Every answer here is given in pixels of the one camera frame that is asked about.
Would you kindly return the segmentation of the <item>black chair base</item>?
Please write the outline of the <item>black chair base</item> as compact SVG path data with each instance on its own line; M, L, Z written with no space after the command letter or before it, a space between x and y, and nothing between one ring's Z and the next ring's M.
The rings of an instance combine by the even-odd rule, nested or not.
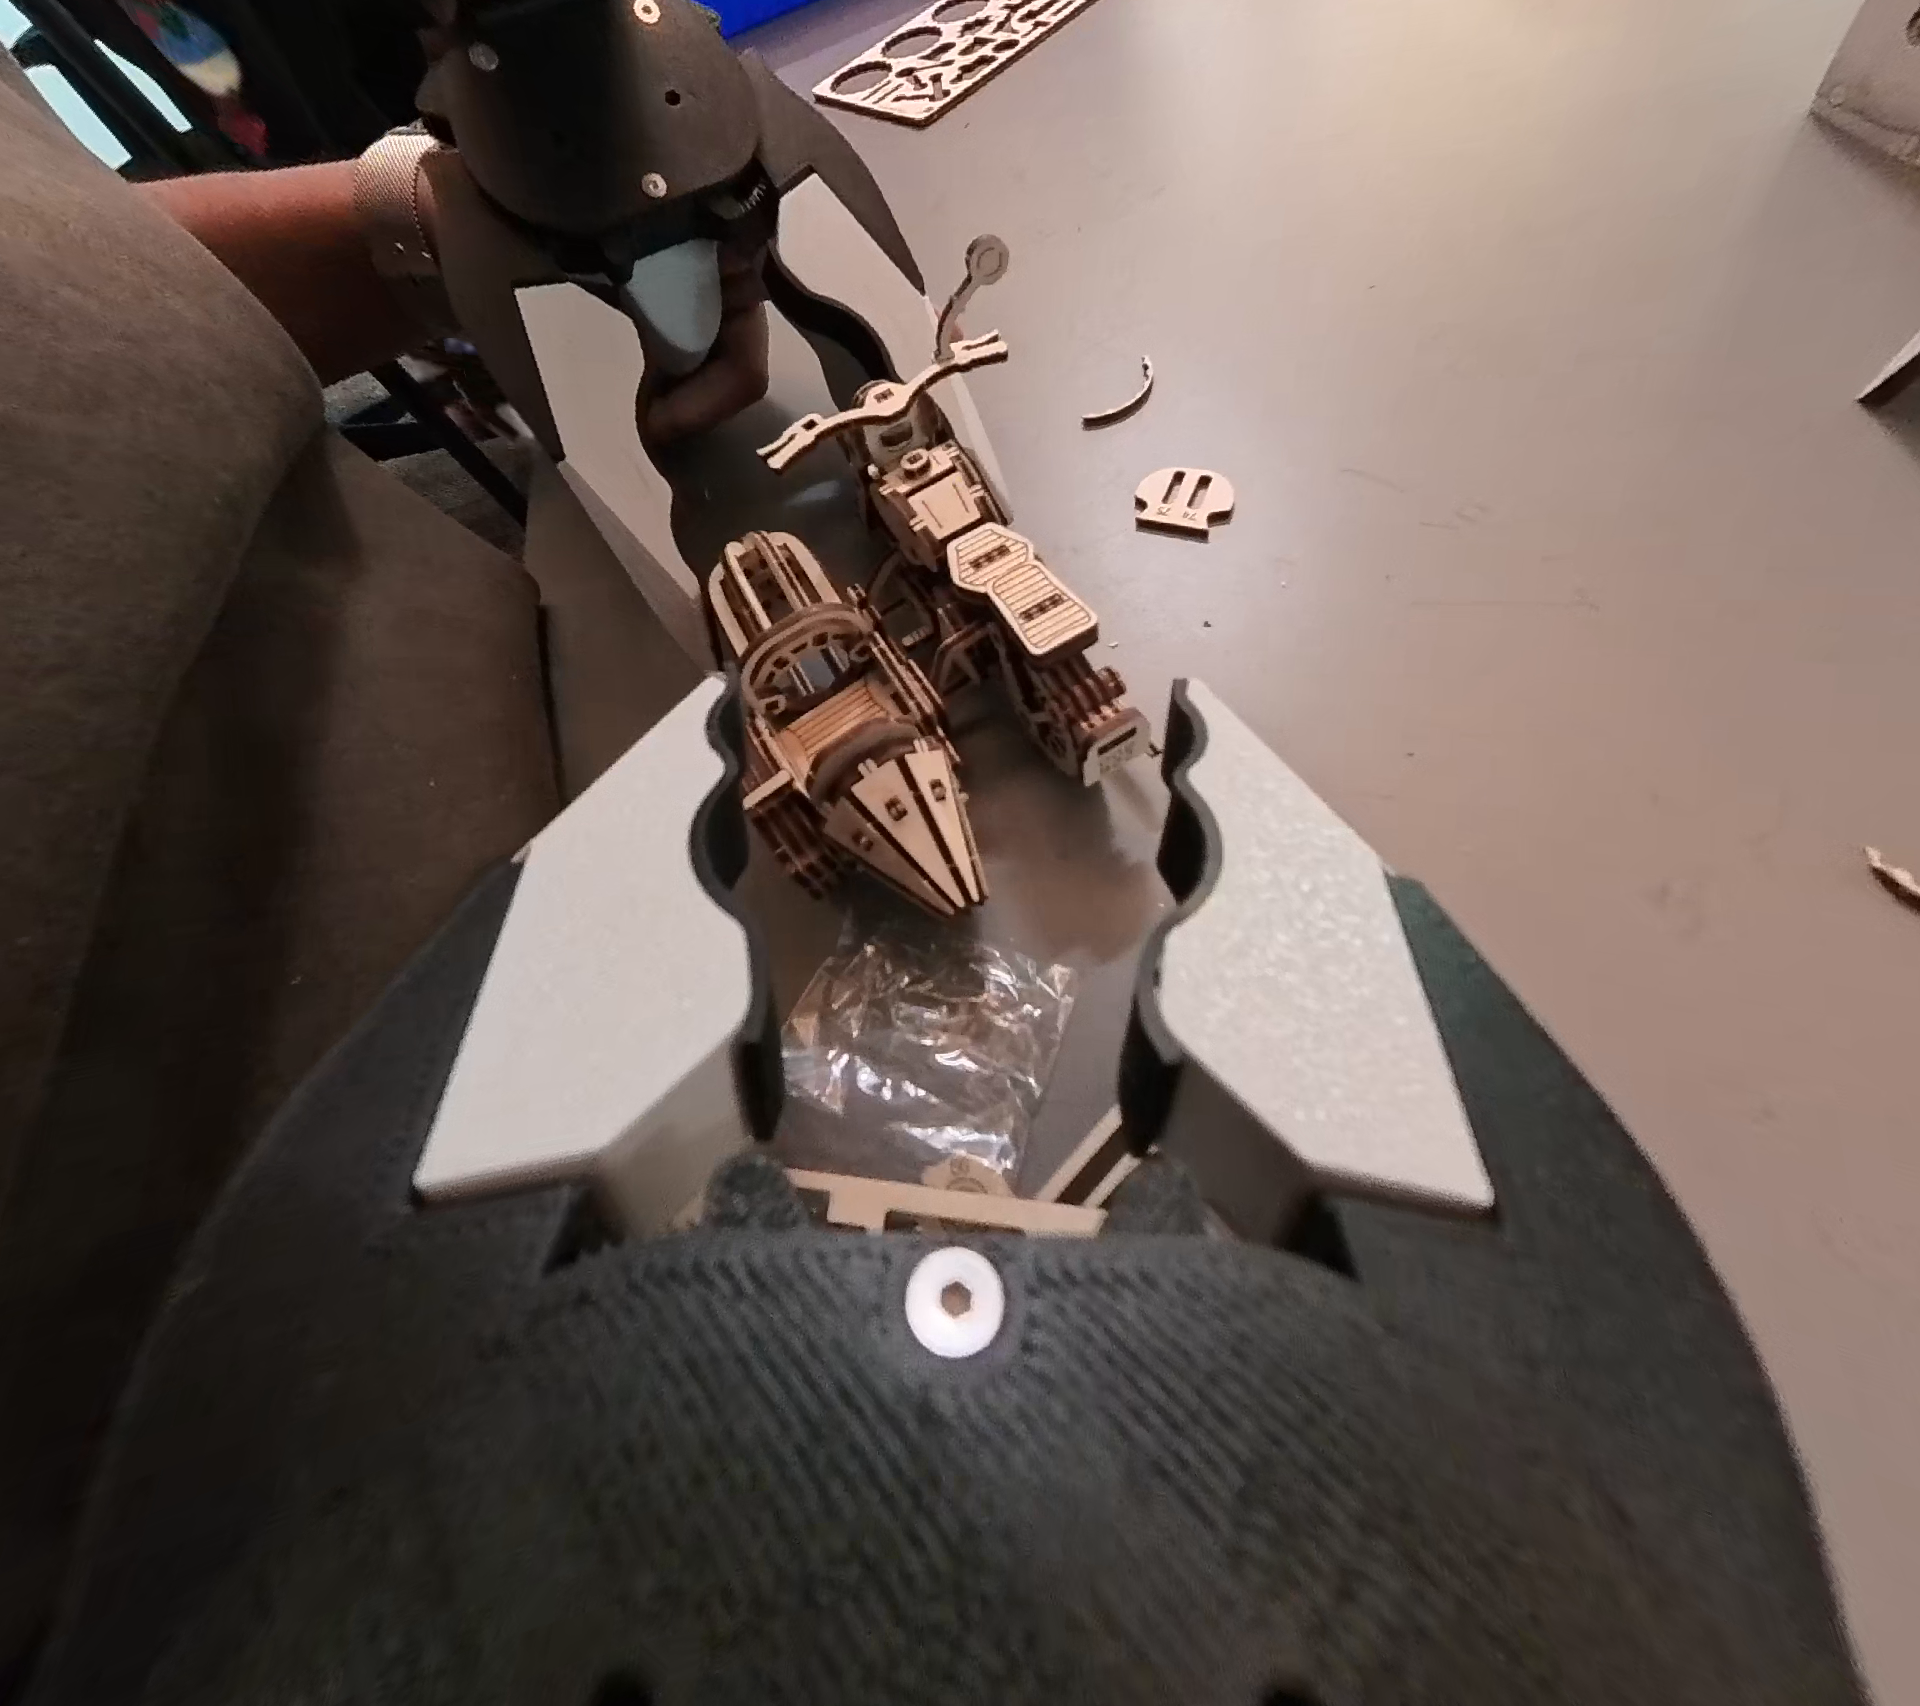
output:
M324 389L338 438L484 540L519 552L533 432L467 342L404 355Z

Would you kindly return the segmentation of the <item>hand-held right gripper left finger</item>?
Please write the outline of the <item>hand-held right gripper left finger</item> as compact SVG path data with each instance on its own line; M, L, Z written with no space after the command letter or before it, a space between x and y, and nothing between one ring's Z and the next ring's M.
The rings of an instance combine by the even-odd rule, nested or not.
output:
M516 859L415 1165L422 1204L580 1186L612 1230L695 1222L783 1116L739 674L699 680Z

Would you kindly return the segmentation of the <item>clear plastic parts bag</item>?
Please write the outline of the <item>clear plastic parts bag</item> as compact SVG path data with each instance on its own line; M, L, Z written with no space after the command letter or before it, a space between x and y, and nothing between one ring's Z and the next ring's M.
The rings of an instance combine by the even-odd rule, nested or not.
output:
M1077 973L943 927L848 929L783 1025L777 1154L804 1171L1016 1191Z

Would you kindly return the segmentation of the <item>round slotted wooden piece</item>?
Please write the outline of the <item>round slotted wooden piece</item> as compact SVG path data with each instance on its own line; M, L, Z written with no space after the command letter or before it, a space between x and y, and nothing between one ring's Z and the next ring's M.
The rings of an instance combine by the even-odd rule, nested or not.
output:
M1134 523L1142 532L1179 540L1212 540L1212 532L1231 523L1234 512L1231 480L1191 465L1143 474L1134 495Z

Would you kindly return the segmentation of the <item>person's brown clothing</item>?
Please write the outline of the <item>person's brown clothing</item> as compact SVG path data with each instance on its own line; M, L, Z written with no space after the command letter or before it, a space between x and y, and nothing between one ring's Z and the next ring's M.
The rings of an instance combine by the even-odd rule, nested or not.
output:
M556 807L533 577L2 61L2 1294L146 1287Z

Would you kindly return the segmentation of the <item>grey desk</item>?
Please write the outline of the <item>grey desk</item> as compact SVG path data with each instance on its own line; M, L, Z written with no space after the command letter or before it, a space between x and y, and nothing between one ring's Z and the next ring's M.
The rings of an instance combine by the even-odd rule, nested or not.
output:
M832 120L1135 699L1202 677L1615 1109L1918 1701L1918 187L1811 118L1863 0L1099 0ZM1138 359L1154 396L1121 401ZM1134 523L1143 474L1231 523Z

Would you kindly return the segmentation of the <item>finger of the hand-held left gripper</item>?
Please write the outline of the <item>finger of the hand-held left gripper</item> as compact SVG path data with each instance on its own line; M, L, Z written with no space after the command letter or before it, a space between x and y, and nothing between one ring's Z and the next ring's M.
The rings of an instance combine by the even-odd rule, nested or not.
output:
M754 52L739 54L756 105L756 159L778 212L763 260L773 311L832 392L928 362L928 293L906 233L852 142Z
M698 673L714 641L674 540L674 495L637 429L644 377L634 322L566 279L549 253L493 212L456 149L420 166L444 303L595 534Z

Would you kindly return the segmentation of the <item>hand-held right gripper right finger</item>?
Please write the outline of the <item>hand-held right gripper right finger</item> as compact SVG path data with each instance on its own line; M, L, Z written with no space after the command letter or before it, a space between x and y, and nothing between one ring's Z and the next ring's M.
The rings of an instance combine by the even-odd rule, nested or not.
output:
M1121 1136L1241 1241L1331 1200L1494 1217L1378 851L1205 680L1173 680L1157 872L1116 1064Z

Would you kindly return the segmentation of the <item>person's left forearm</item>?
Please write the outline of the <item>person's left forearm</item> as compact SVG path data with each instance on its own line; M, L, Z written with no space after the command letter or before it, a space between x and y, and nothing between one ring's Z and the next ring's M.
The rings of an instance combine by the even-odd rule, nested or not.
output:
M370 373L408 340L374 267L349 159L137 185L289 333L324 385Z

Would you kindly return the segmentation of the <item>wooden puzzle sheet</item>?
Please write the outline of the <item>wooden puzzle sheet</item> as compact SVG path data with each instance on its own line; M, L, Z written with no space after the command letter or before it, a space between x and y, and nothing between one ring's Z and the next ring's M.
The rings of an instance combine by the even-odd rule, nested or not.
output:
M936 0L813 89L813 102L928 129L1099 0Z
M986 1160L957 1153L920 1183L791 1169L807 1212L852 1235L1098 1237L1108 1202L1138 1169L1112 1109L1054 1169L1036 1195L1018 1195Z

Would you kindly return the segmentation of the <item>wooden motorcycle sidecar model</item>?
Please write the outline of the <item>wooden motorcycle sidecar model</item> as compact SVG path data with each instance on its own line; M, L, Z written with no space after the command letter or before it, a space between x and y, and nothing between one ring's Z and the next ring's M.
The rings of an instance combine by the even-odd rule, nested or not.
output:
M925 370L872 379L756 451L783 473L846 447L884 545L869 585L836 585L791 532L750 532L708 573L708 626L739 674L739 798L813 896L862 872L931 917L987 899L950 736L957 691L1002 687L1031 746L1086 787L1154 752L1121 674L1092 659L1098 614L1012 528L943 401L1009 358L998 333L961 334L1006 270L1006 245L975 235Z

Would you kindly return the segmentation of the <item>person's left hand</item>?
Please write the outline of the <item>person's left hand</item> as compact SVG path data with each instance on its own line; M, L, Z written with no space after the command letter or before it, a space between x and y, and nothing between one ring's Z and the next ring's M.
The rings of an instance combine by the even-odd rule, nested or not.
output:
M765 392L765 355L710 355L682 377L644 373L637 392L637 434L644 444L699 436L752 408Z

